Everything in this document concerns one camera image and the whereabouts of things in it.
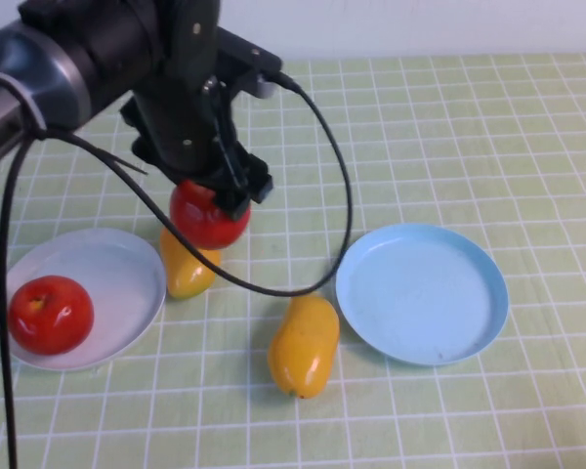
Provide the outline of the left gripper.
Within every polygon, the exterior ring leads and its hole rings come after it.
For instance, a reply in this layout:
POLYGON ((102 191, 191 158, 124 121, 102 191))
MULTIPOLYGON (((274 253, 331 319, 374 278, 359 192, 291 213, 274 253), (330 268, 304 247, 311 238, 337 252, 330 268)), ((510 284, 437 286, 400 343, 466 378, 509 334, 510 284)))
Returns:
POLYGON ((247 154, 232 123, 230 91, 217 76, 217 1, 157 4, 162 59, 121 109, 139 137, 133 153, 179 185, 215 191, 214 202, 239 221, 273 188, 269 166, 247 154))

